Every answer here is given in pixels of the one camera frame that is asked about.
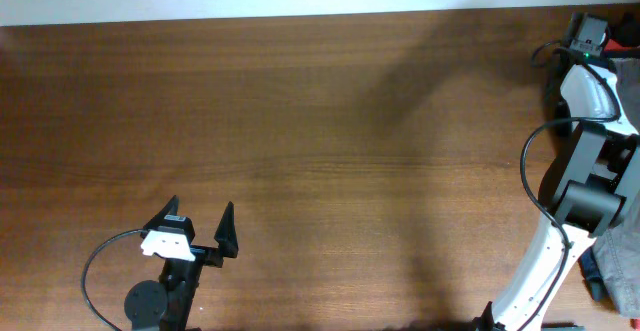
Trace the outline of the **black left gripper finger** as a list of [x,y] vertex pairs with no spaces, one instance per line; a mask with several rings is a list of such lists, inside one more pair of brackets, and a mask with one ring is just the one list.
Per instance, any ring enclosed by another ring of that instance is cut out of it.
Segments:
[[167,215],[176,216],[178,206],[179,198],[177,195],[174,195],[167,204],[143,226],[143,230],[148,231],[156,229],[163,223],[163,220]]
[[229,202],[216,229],[214,240],[222,257],[236,258],[239,245],[234,222],[234,204]]

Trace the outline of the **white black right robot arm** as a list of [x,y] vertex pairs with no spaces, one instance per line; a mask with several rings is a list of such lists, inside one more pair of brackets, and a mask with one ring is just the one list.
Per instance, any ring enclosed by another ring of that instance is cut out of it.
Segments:
[[563,118],[537,128],[560,126],[567,143],[546,172],[537,193],[539,223],[510,284],[473,330],[541,330],[544,315],[580,256],[606,231],[637,215],[639,132],[616,91],[613,34],[605,19],[573,14],[565,36],[554,41],[562,79]]

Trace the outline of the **grey shorts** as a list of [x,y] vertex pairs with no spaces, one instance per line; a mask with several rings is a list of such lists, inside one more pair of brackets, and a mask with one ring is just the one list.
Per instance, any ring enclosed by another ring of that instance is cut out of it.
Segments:
[[[631,125],[639,133],[639,60],[615,59],[617,92]],[[607,231],[595,246],[595,256],[617,311],[639,318],[639,192],[629,218]]]

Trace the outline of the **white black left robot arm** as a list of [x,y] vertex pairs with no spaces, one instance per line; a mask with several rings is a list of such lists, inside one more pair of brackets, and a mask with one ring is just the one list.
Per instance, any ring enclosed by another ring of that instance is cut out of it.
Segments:
[[214,234],[215,247],[195,245],[193,222],[178,214],[174,196],[142,228],[142,254],[164,266],[157,280],[141,281],[128,292],[125,315],[133,330],[185,331],[202,269],[220,268],[238,256],[234,204],[228,203]]

